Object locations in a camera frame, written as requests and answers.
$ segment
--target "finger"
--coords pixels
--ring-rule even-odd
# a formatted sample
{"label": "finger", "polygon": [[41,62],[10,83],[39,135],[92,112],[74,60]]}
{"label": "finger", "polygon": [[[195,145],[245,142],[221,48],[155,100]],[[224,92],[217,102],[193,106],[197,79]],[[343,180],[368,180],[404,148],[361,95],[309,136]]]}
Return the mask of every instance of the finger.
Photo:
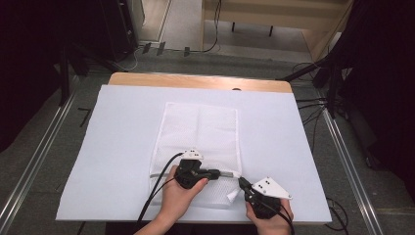
{"label": "finger", "polygon": [[171,167],[171,170],[170,170],[170,172],[168,173],[168,177],[167,177],[166,181],[167,181],[167,180],[170,180],[170,179],[172,179],[172,178],[174,177],[174,173],[176,172],[176,170],[177,170],[177,165],[175,164],[175,165],[173,165],[173,166]]}
{"label": "finger", "polygon": [[294,215],[293,215],[293,212],[291,211],[290,202],[287,199],[281,199],[281,206],[285,208],[290,218],[293,219]]}
{"label": "finger", "polygon": [[191,189],[191,191],[195,194],[195,196],[200,193],[205,186],[208,184],[208,179],[207,178],[202,178],[200,179]]}
{"label": "finger", "polygon": [[247,207],[247,218],[254,221],[254,209],[250,203],[245,202],[245,207]]}

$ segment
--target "black cable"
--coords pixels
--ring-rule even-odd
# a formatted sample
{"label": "black cable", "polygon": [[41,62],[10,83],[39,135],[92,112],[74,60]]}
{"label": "black cable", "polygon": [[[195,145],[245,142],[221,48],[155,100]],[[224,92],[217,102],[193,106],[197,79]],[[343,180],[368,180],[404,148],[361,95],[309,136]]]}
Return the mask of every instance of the black cable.
{"label": "black cable", "polygon": [[[216,30],[216,37],[215,37],[213,45],[211,45],[211,47],[209,49],[204,50],[204,51],[188,51],[188,52],[190,52],[190,53],[206,53],[206,52],[211,51],[216,46],[217,41],[218,41],[217,36],[218,36],[218,26],[219,26],[219,17],[220,17],[220,10],[221,9],[222,9],[222,0],[219,0],[217,2],[216,10],[214,11],[214,18],[213,18],[214,28]],[[163,49],[163,50],[164,51],[174,51],[174,52],[186,52],[184,50],[178,50],[178,49]]]}
{"label": "black cable", "polygon": [[280,215],[284,220],[286,220],[286,222],[288,223],[288,225],[290,225],[290,229],[291,229],[291,234],[292,235],[295,235],[296,234],[296,231],[295,231],[295,229],[294,229],[294,225],[293,225],[293,220],[291,219],[291,217],[290,217],[290,214],[287,212],[287,210],[284,208],[284,206],[282,206],[281,204],[280,205],[277,205],[277,206],[280,206],[284,211],[285,211],[285,213],[287,214],[287,216],[285,216],[283,213],[281,213],[280,211],[276,211],[275,209],[273,209],[272,207],[270,207],[269,205],[267,205],[267,204],[265,204],[263,201],[261,201],[261,200],[256,200],[256,202],[257,203],[260,203],[261,205],[263,205],[264,207],[266,207],[266,208],[268,208],[268,209],[270,209],[270,210],[272,210],[273,212],[276,212],[278,215]]}
{"label": "black cable", "polygon": [[[293,66],[293,68],[292,68],[292,73],[293,73],[293,74],[295,73],[295,69],[296,69],[296,67],[298,67],[298,66],[301,66],[301,65],[311,65],[311,64],[313,64],[313,63],[310,63],[310,62],[298,63],[298,64],[296,64],[295,66]],[[303,80],[303,81],[312,81],[312,79],[314,79],[314,76],[311,74],[311,72],[309,72],[309,73],[308,73],[308,75],[309,75],[309,76],[311,76],[311,80],[302,79],[302,78],[300,78],[300,77],[299,77],[299,80]]]}
{"label": "black cable", "polygon": [[305,108],[309,108],[309,107],[314,107],[314,106],[323,106],[323,105],[327,105],[327,103],[306,105],[306,106],[299,107],[299,110],[302,110],[302,109],[305,109]]}
{"label": "black cable", "polygon": [[81,233],[82,233],[82,230],[83,230],[83,227],[85,226],[85,221],[83,221],[81,224],[80,224],[80,227],[79,227],[79,229],[78,229],[78,232],[76,233],[76,235],[80,235]]}
{"label": "black cable", "polygon": [[85,122],[88,120],[89,115],[91,114],[92,109],[78,108],[78,110],[79,111],[86,111],[86,115],[83,118],[82,123],[79,125],[79,127],[82,127],[85,124]]}
{"label": "black cable", "polygon": [[305,120],[302,121],[302,125],[306,126],[307,124],[309,124],[312,120],[316,119],[317,117],[313,117],[317,112],[319,112],[322,108],[318,108],[317,110],[315,110],[313,113],[311,113],[310,116],[308,116],[308,118],[306,118]]}
{"label": "black cable", "polygon": [[297,103],[312,102],[312,101],[327,101],[327,98],[315,98],[315,99],[298,99]]}
{"label": "black cable", "polygon": [[346,210],[342,207],[342,205],[340,205],[338,202],[336,202],[335,200],[331,199],[331,198],[326,198],[327,200],[330,200],[331,202],[333,202],[334,204],[336,204],[337,206],[339,206],[339,208],[343,211],[343,213],[345,214],[346,217],[346,222],[343,222],[343,220],[340,218],[339,214],[336,212],[334,207],[329,207],[330,211],[335,215],[335,217],[339,220],[340,225],[342,226],[342,228],[334,228],[328,224],[325,224],[326,227],[334,230],[334,231],[344,231],[346,235],[348,235],[348,231],[347,231],[347,226],[348,226],[348,216],[346,213]]}
{"label": "black cable", "polygon": [[162,189],[162,187],[164,187],[164,185],[166,185],[168,182],[170,182],[171,180],[173,180],[173,179],[175,179],[176,177],[172,177],[172,178],[170,178],[169,180],[167,180],[167,181],[165,181],[165,183],[164,184],[162,184],[160,187],[159,187],[159,189],[156,191],[156,193],[153,195],[153,197],[152,197],[152,199],[151,200],[153,200],[154,199],[154,197],[156,197],[156,195],[159,193],[159,191]]}
{"label": "black cable", "polygon": [[314,153],[314,144],[315,144],[315,132],[317,129],[317,123],[318,123],[318,119],[320,118],[321,114],[323,114],[323,111],[325,110],[325,108],[323,108],[320,112],[320,114],[318,114],[317,118],[315,119],[315,124],[314,124],[314,131],[312,133],[312,145],[311,145],[311,155]]}
{"label": "black cable", "polygon": [[152,199],[155,197],[155,191],[157,189],[157,186],[159,185],[162,176],[164,175],[165,171],[167,170],[168,166],[171,164],[171,162],[173,162],[177,157],[181,156],[183,153],[178,153],[176,155],[174,155],[169,161],[168,163],[165,165],[164,169],[161,171],[161,174],[159,175],[159,178],[155,184],[155,186],[153,187],[152,192],[150,193],[149,199],[147,200],[147,202],[144,204],[143,209],[141,209],[141,213],[140,216],[138,216],[137,222],[135,223],[134,226],[134,233],[138,230],[138,225],[141,223],[141,221],[143,220],[144,214],[146,213],[147,208],[149,207],[150,203],[152,202]]}

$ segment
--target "wooden table edge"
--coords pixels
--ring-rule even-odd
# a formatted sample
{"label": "wooden table edge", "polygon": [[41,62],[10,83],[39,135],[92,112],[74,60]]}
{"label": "wooden table edge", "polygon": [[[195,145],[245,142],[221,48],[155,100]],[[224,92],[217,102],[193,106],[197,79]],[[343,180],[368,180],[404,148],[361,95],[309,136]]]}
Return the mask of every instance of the wooden table edge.
{"label": "wooden table edge", "polygon": [[293,93],[287,81],[175,73],[115,72],[108,84]]}

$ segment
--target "black handheld controller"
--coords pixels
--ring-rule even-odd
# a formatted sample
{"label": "black handheld controller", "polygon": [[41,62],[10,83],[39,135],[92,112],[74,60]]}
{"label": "black handheld controller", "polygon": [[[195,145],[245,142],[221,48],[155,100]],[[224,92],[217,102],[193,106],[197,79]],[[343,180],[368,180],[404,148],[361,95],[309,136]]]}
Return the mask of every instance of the black handheld controller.
{"label": "black handheld controller", "polygon": [[240,177],[238,181],[239,187],[245,192],[245,201],[251,204],[257,218],[269,219],[280,211],[281,201],[279,198],[260,194],[244,177]]}
{"label": "black handheld controller", "polygon": [[202,178],[208,180],[218,179],[218,169],[201,169],[202,162],[199,160],[181,160],[180,165],[174,173],[174,178],[185,189],[191,189]]}

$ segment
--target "white cloth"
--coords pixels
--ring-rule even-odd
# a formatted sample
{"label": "white cloth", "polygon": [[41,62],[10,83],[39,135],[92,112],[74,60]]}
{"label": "white cloth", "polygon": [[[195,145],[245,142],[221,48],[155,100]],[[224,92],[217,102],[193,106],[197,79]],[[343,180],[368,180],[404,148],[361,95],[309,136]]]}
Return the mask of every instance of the white cloth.
{"label": "white cloth", "polygon": [[[235,109],[203,105],[166,103],[158,140],[150,166],[150,191],[167,162],[177,153],[195,148],[203,156],[201,168],[241,174],[238,112]],[[180,157],[172,165],[178,165]],[[192,206],[228,208],[239,190],[236,178],[212,180],[193,200]],[[161,202],[161,192],[153,199]]]}

